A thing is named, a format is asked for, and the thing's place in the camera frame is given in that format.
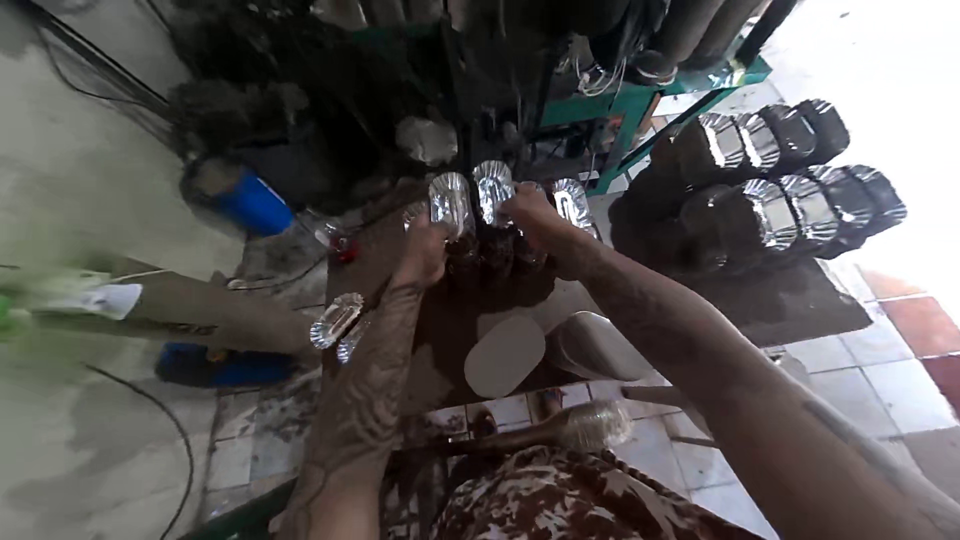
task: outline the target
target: aluminum foil cup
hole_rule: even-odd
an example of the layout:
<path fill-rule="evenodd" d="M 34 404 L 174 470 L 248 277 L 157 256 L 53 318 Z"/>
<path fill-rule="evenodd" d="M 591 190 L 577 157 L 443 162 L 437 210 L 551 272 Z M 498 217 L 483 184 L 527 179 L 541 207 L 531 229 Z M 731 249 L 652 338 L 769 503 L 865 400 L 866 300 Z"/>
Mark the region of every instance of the aluminum foil cup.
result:
<path fill-rule="evenodd" d="M 790 248 L 800 226 L 783 190 L 762 179 L 741 184 L 716 200 L 716 221 L 724 268 L 739 272 Z"/>
<path fill-rule="evenodd" d="M 403 230 L 409 231 L 410 224 L 413 223 L 414 219 L 417 219 L 418 215 L 427 213 L 429 210 L 430 205 L 426 201 L 416 201 L 416 203 L 407 205 L 407 208 L 403 209 Z"/>
<path fill-rule="evenodd" d="M 737 185 L 751 178 L 743 178 L 739 170 L 746 152 L 736 123 L 726 114 L 697 116 L 680 130 L 671 147 L 676 150 L 680 177 L 687 184 Z"/>
<path fill-rule="evenodd" d="M 371 321 L 372 318 L 369 315 L 360 319 L 360 321 L 347 332 L 347 335 L 340 340 L 340 343 L 337 344 L 337 360 L 340 361 L 341 365 L 350 361 L 350 355 L 352 355 L 353 350 L 357 348 L 357 343 L 360 341 L 360 338 L 363 337 L 364 332 L 370 327 Z"/>
<path fill-rule="evenodd" d="M 836 238 L 842 222 L 819 184 L 799 175 L 783 176 L 778 182 L 796 211 L 802 238 L 818 246 Z"/>
<path fill-rule="evenodd" d="M 594 229 L 593 214 L 590 213 L 587 191 L 583 185 L 572 178 L 564 178 L 554 182 L 552 187 L 557 213 L 576 227 L 586 231 Z"/>
<path fill-rule="evenodd" d="M 804 116 L 817 135 L 817 146 L 810 155 L 814 163 L 826 163 L 850 146 L 850 132 L 832 103 L 808 99 L 797 104 L 794 110 Z"/>
<path fill-rule="evenodd" d="M 767 172 L 780 161 L 780 147 L 774 133 L 758 114 L 737 115 L 736 128 L 743 139 L 746 162 L 757 172 Z"/>
<path fill-rule="evenodd" d="M 883 173 L 866 165 L 851 165 L 843 168 L 863 184 L 876 205 L 877 214 L 867 226 L 869 234 L 885 231 L 906 219 L 906 205 Z"/>
<path fill-rule="evenodd" d="M 450 239 L 473 233 L 473 211 L 467 179 L 460 173 L 443 173 L 430 182 L 430 221 L 444 223 Z"/>
<path fill-rule="evenodd" d="M 742 193 L 754 204 L 763 247 L 776 252 L 793 245 L 800 234 L 800 227 L 790 211 L 783 190 L 772 182 L 757 178 L 746 182 Z"/>
<path fill-rule="evenodd" d="M 710 155 L 716 166 L 722 169 L 734 169 L 746 157 L 743 140 L 737 130 L 733 117 L 718 112 L 708 112 L 697 117 L 704 135 L 707 136 Z"/>
<path fill-rule="evenodd" d="M 876 213 L 867 190 L 853 175 L 842 168 L 827 165 L 808 167 L 804 176 L 824 190 L 827 200 L 845 226 L 863 229 Z"/>
<path fill-rule="evenodd" d="M 812 164 L 809 158 L 817 146 L 817 136 L 799 112 L 786 105 L 768 105 L 757 114 L 770 126 L 780 147 L 776 172 L 792 172 Z"/>
<path fill-rule="evenodd" d="M 507 163 L 496 160 L 480 163 L 473 168 L 473 181 L 480 195 L 480 217 L 484 223 L 499 229 L 512 225 L 509 217 L 499 213 L 500 205 L 516 193 Z"/>
<path fill-rule="evenodd" d="M 313 325 L 310 342 L 318 349 L 327 349 L 349 328 L 363 309 L 363 296 L 349 292 L 335 298 Z"/>

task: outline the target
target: red tile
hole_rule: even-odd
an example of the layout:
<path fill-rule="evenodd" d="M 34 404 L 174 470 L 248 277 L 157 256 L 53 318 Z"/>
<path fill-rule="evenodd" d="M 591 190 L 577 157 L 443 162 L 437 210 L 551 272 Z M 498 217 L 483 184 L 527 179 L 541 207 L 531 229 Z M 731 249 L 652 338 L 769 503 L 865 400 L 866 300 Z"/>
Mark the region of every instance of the red tile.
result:
<path fill-rule="evenodd" d="M 888 272 L 881 272 L 860 264 L 857 264 L 857 268 L 878 300 L 926 292 L 923 287 L 904 278 L 893 276 Z"/>
<path fill-rule="evenodd" d="M 880 302 L 916 357 L 960 352 L 960 329 L 931 296 Z"/>
<path fill-rule="evenodd" d="M 921 362 L 940 393 L 947 397 L 954 410 L 960 410 L 960 356 L 938 356 Z"/>

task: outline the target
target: cable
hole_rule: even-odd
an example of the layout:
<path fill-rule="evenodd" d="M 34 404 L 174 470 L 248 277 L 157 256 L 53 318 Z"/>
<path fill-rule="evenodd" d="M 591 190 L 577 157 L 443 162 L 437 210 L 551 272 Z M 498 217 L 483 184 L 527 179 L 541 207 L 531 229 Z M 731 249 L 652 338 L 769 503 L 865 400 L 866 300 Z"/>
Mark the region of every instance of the cable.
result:
<path fill-rule="evenodd" d="M 144 109 L 146 109 L 146 110 L 151 110 L 151 109 L 150 109 L 148 106 L 146 106 L 145 104 L 140 103 L 140 102 L 138 102 L 138 101 L 134 101 L 134 100 L 132 100 L 132 99 L 124 99 L 124 98 L 119 98 L 119 97 L 110 97 L 110 96 L 104 96 L 104 95 L 100 95 L 100 94 L 95 94 L 95 93 L 93 93 L 93 92 L 84 90 L 83 88 L 80 88 L 80 87 L 78 87 L 77 85 L 74 85 L 72 82 L 70 82 L 69 79 L 66 78 L 66 75 L 63 74 L 63 71 L 60 70 L 60 65 L 57 63 L 57 58 L 54 57 L 54 51 L 53 51 L 53 48 L 50 46 L 50 41 L 47 40 L 47 38 L 43 35 L 43 31 L 40 30 L 40 27 L 37 26 L 36 24 L 34 25 L 34 29 L 36 30 L 36 35 L 37 35 L 37 36 L 39 37 L 39 39 L 40 39 L 40 43 L 43 45 L 43 50 L 45 50 L 46 53 L 47 53 L 47 59 L 50 60 L 50 65 L 51 65 L 51 67 L 53 67 L 54 73 L 57 74 L 57 78 L 60 79 L 60 80 L 61 80 L 65 85 L 67 85 L 70 89 L 72 89 L 72 90 L 74 90 L 74 91 L 76 91 L 76 92 L 80 92 L 81 94 L 83 94 L 83 95 L 85 95 L 85 96 L 94 97 L 94 98 L 97 98 L 97 99 L 103 99 L 103 100 L 107 100 L 107 101 L 115 101 L 115 102 L 117 102 L 117 103 L 128 103 L 128 104 L 131 104 L 131 105 L 138 105 L 138 106 L 140 106 L 140 107 L 142 107 L 142 108 L 144 108 Z"/>
<path fill-rule="evenodd" d="M 164 538 L 167 537 L 167 534 L 170 534 L 170 530 L 173 529 L 174 525 L 177 523 L 177 519 L 179 519 L 180 515 L 183 513 L 183 507 L 186 505 L 186 499 L 190 495 L 190 490 L 193 489 L 193 473 L 194 473 L 195 465 L 193 460 L 193 448 L 190 447 L 190 437 L 187 436 L 186 430 L 183 428 L 183 424 L 180 423 L 180 420 L 177 419 L 177 416 L 175 416 L 174 413 L 171 412 L 171 410 L 167 407 L 167 405 L 164 405 L 161 400 L 155 398 L 151 394 L 148 394 L 145 390 L 141 389 L 139 386 L 133 384 L 132 382 L 120 379 L 119 377 L 113 375 L 110 372 L 104 371 L 98 367 L 91 366 L 90 364 L 85 362 L 81 362 L 81 364 L 86 369 L 94 373 L 98 373 L 114 382 L 123 384 L 124 386 L 132 390 L 134 393 L 139 394 L 144 398 L 147 398 L 148 400 L 153 402 L 154 405 L 158 406 L 160 410 L 162 410 L 163 413 L 166 414 L 171 421 L 173 421 L 174 426 L 177 428 L 177 433 L 180 435 L 180 440 L 183 441 L 183 446 L 186 447 L 186 457 L 190 465 L 190 469 L 186 475 L 186 489 L 183 490 L 183 497 L 180 498 L 180 504 L 177 505 L 177 511 L 174 512 L 174 517 L 170 519 L 170 523 L 167 524 L 167 528 L 163 530 L 162 534 L 160 534 L 160 540 L 163 540 Z"/>
<path fill-rule="evenodd" d="M 113 278 L 110 280 L 111 283 L 120 283 L 125 282 L 126 280 L 132 280 L 133 278 L 146 278 L 147 276 L 153 276 L 156 274 L 166 274 L 167 272 L 173 272 L 173 270 L 167 270 L 165 268 L 159 270 L 150 270 L 148 272 L 137 272 L 136 274 L 129 274 L 127 276 L 120 276 L 119 278 Z"/>
<path fill-rule="evenodd" d="M 163 12 L 161 12 L 160 9 L 156 6 L 156 4 L 154 3 L 154 0 L 146 0 L 146 1 L 147 1 L 147 6 L 150 7 L 150 11 L 154 12 L 154 15 L 156 15 L 157 20 L 160 21 L 160 24 L 163 26 L 163 29 L 167 31 L 167 34 L 172 36 L 173 31 L 170 30 L 170 23 L 167 22 L 167 17 L 163 16 Z"/>
<path fill-rule="evenodd" d="M 46 21 L 50 24 L 55 25 L 60 31 L 66 34 L 69 34 L 73 39 L 76 39 L 80 44 L 85 46 L 87 49 L 89 49 L 89 51 L 91 51 L 97 57 L 99 57 L 100 60 L 110 64 L 114 69 L 117 70 L 118 73 L 120 73 L 122 76 L 129 79 L 130 82 L 134 83 L 137 86 L 140 86 L 145 91 L 150 93 L 154 98 L 158 100 L 159 103 L 162 103 L 164 106 L 168 105 L 167 98 L 163 97 L 162 95 L 160 95 L 159 92 L 149 87 L 143 81 L 139 80 L 135 75 L 133 75 L 130 72 L 130 70 L 124 67 L 122 63 L 120 63 L 119 61 L 116 61 L 112 56 L 105 53 L 103 49 L 101 49 L 92 41 L 84 37 L 83 34 L 77 32 L 76 30 L 73 29 L 73 27 L 61 21 L 60 19 L 54 17 L 50 12 L 47 12 L 41 6 L 38 6 L 36 3 L 29 2 L 29 5 L 32 6 L 32 10 L 37 10 L 36 13 L 32 13 L 32 17 L 40 17 L 43 21 Z"/>

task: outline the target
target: plastic container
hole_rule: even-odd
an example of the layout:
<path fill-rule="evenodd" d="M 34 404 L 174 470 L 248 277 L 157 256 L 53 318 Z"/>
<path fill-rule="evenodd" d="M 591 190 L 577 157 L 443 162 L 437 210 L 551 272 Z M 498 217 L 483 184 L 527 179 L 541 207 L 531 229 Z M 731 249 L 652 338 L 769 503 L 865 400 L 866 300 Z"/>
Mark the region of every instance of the plastic container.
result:
<path fill-rule="evenodd" d="M 241 227 L 261 236 L 280 234 L 294 221 L 294 214 L 283 199 L 248 168 L 242 169 L 233 189 L 213 200 Z"/>
<path fill-rule="evenodd" d="M 293 212 L 252 169 L 231 157 L 195 160 L 183 171 L 180 194 L 187 203 L 225 215 L 261 236 L 282 233 Z"/>

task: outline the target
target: electrical wire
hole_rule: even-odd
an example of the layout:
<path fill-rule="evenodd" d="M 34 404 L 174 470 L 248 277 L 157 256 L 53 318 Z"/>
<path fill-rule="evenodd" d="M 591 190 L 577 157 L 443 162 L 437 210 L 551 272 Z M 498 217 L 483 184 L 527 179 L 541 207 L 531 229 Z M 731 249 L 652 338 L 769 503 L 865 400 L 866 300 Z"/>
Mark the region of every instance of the electrical wire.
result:
<path fill-rule="evenodd" d="M 167 22 L 167 17 L 163 16 L 163 12 L 156 6 L 154 0 L 146 0 L 147 6 L 150 7 L 150 11 L 154 12 L 156 19 L 160 21 L 160 24 L 163 26 L 163 29 L 167 31 L 167 34 L 170 36 L 173 35 L 173 31 L 170 29 L 170 23 Z"/>
<path fill-rule="evenodd" d="M 102 375 L 114 382 L 122 384 L 128 387 L 133 393 L 139 394 L 140 396 L 143 396 L 144 398 L 147 398 L 148 400 L 153 402 L 154 405 L 159 407 L 159 409 L 162 410 L 163 413 L 170 418 L 170 420 L 174 423 L 174 427 L 177 428 L 177 433 L 180 435 L 180 440 L 183 441 L 183 446 L 186 448 L 186 457 L 187 457 L 187 462 L 189 463 L 190 468 L 186 475 L 186 489 L 183 490 L 183 497 L 180 498 L 180 504 L 177 505 L 177 511 L 174 512 L 174 516 L 170 518 L 170 523 L 167 524 L 167 528 L 164 529 L 163 533 L 160 534 L 159 540 L 164 540 L 164 538 L 167 537 L 167 534 L 170 534 L 170 530 L 173 529 L 174 525 L 177 523 L 177 519 L 179 519 L 180 515 L 183 513 L 183 507 L 186 506 L 187 497 L 190 496 L 190 490 L 193 489 L 193 475 L 194 475 L 194 469 L 196 465 L 194 463 L 194 458 L 193 458 L 193 448 L 190 447 L 190 437 L 187 436 L 186 430 L 183 428 L 183 424 L 180 423 L 180 420 L 177 419 L 177 416 L 174 415 L 174 413 L 170 410 L 170 408 L 167 407 L 167 405 L 165 405 L 161 400 L 155 398 L 153 395 L 149 394 L 146 390 L 143 390 L 142 388 L 140 388 L 136 384 L 133 384 L 132 382 L 129 382 L 128 380 L 120 379 L 119 377 L 113 375 L 112 373 L 108 371 L 104 371 L 99 367 L 92 366 L 88 363 L 82 362 L 82 364 L 86 369 L 94 373 L 97 373 L 99 375 Z"/>
<path fill-rule="evenodd" d="M 53 47 L 50 46 L 50 41 L 43 35 L 43 31 L 40 30 L 40 27 L 37 26 L 36 24 L 34 25 L 34 29 L 36 30 L 36 35 L 40 39 L 40 43 L 43 45 L 43 50 L 46 51 L 47 53 L 47 59 L 49 59 L 50 66 L 53 68 L 54 73 L 57 75 L 57 78 L 60 79 L 60 81 L 63 82 L 65 85 L 67 85 L 70 89 L 92 98 L 102 99 L 106 101 L 114 101 L 117 103 L 127 103 L 130 105 L 137 105 L 146 110 L 151 110 L 150 107 L 148 107 L 147 105 L 140 103 L 138 101 L 134 101 L 132 99 L 100 95 L 88 90 L 84 90 L 83 88 L 80 88 L 77 85 L 74 85 L 69 79 L 66 78 L 66 75 L 64 75 L 63 71 L 60 69 L 60 64 L 57 63 L 57 57 L 54 56 Z"/>
<path fill-rule="evenodd" d="M 106 62 L 106 63 L 109 63 L 111 66 L 113 66 L 113 68 L 116 69 L 121 75 L 123 75 L 124 77 L 126 77 L 127 79 L 129 79 L 132 83 L 134 83 L 134 84 L 137 85 L 137 86 L 140 86 L 140 87 L 143 88 L 145 91 L 147 91 L 147 92 L 150 93 L 152 96 L 154 96 L 154 97 L 158 100 L 159 103 L 162 103 L 164 106 L 168 105 L 167 98 L 163 97 L 159 92 L 157 92 L 157 91 L 154 90 L 153 88 L 149 87 L 149 86 L 148 86 L 146 83 L 144 83 L 143 81 L 139 80 L 135 75 L 133 75 L 133 74 L 130 72 L 130 70 L 128 70 L 126 67 L 124 67 L 122 63 L 120 63 L 119 61 L 116 61 L 112 56 L 110 56 L 110 55 L 108 55 L 107 53 L 105 53 L 103 49 L 101 49 L 101 48 L 98 47 L 96 44 L 94 44 L 92 41 L 90 41 L 89 39 L 87 39 L 86 37 L 84 37 L 83 34 L 77 32 L 77 31 L 74 30 L 73 27 L 71 27 L 70 25 L 68 25 L 68 24 L 66 24 L 65 22 L 63 22 L 63 21 L 59 20 L 58 18 L 54 17 L 51 13 L 47 12 L 46 10 L 44 10 L 41 6 L 37 6 L 36 4 L 34 4 L 34 6 L 35 6 L 37 9 L 40 10 L 39 16 L 42 16 L 46 21 L 48 21 L 49 23 L 51 23 L 51 24 L 53 24 L 53 25 L 56 25 L 58 29 L 60 29 L 61 31 L 63 31 L 63 32 L 67 33 L 67 34 L 69 34 L 71 37 L 73 37 L 74 39 L 76 39 L 80 44 L 82 44 L 83 46 L 85 46 L 85 47 L 86 47 L 87 49 L 89 49 L 92 53 L 94 53 L 94 54 L 96 54 L 98 57 L 100 57 L 100 59 L 101 59 L 102 61 L 104 61 L 104 62 Z"/>

